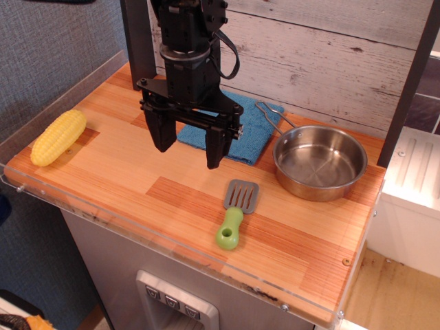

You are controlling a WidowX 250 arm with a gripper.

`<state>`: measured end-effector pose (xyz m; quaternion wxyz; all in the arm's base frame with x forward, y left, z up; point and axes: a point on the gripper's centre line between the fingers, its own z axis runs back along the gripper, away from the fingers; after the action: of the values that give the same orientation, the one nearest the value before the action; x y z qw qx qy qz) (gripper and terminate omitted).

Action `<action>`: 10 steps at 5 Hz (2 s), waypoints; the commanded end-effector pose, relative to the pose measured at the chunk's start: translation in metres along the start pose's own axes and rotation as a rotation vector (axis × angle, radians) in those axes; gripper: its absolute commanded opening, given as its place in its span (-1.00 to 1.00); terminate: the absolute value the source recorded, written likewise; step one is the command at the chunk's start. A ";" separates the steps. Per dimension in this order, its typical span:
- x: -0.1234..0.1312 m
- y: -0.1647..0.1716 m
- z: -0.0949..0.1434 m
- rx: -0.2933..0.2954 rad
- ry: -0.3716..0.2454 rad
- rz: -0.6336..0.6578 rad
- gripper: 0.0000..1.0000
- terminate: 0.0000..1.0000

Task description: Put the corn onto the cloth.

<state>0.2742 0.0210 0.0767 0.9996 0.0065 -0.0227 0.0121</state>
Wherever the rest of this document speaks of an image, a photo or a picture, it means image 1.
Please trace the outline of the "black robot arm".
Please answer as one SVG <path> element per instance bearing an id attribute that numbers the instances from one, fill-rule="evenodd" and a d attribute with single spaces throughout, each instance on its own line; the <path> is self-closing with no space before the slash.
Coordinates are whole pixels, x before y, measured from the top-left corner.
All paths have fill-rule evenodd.
<path id="1" fill-rule="evenodd" d="M 142 110 L 155 147 L 167 151 L 177 139 L 178 122 L 206 132 L 207 167 L 215 169 L 229 153 L 233 140 L 243 134 L 243 107 L 220 90 L 221 45 L 237 53 L 221 31 L 227 23 L 226 1 L 152 1 L 162 35 L 159 54 L 164 60 L 163 80 L 141 78 Z"/>

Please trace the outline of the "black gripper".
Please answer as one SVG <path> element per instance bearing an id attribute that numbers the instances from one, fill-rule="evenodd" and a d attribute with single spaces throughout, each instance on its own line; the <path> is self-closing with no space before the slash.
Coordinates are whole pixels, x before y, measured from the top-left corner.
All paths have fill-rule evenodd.
<path id="1" fill-rule="evenodd" d="M 142 110 L 153 143 L 161 153 L 176 141 L 178 122 L 206 131 L 209 169 L 218 168 L 232 140 L 243 134 L 243 107 L 220 90 L 220 58 L 166 59 L 164 80 L 141 78 Z"/>

